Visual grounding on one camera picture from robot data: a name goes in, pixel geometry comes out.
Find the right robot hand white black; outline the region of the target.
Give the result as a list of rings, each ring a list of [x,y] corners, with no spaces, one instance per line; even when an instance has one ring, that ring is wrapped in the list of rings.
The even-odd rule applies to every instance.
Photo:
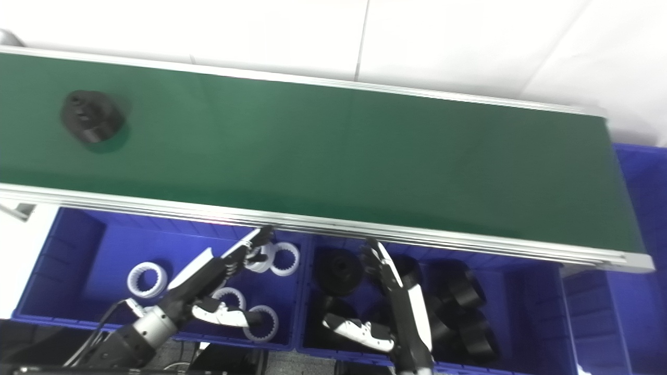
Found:
[[[432,374],[431,330],[417,276],[400,275],[385,246],[369,237],[362,247],[365,270],[380,283],[390,304],[394,325],[347,319],[326,313],[322,326],[337,335],[388,354],[397,374]]]

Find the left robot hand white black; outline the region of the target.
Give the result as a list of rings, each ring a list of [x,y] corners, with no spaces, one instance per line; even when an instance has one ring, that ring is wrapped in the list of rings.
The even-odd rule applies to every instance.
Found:
[[[177,275],[157,307],[177,331],[193,319],[241,328],[262,325],[264,318],[260,312],[227,308],[222,301],[214,299],[212,293],[245,270],[249,263],[266,260],[267,257],[256,253],[255,249],[267,244],[273,232],[271,225],[255,228],[221,256],[205,250]]]

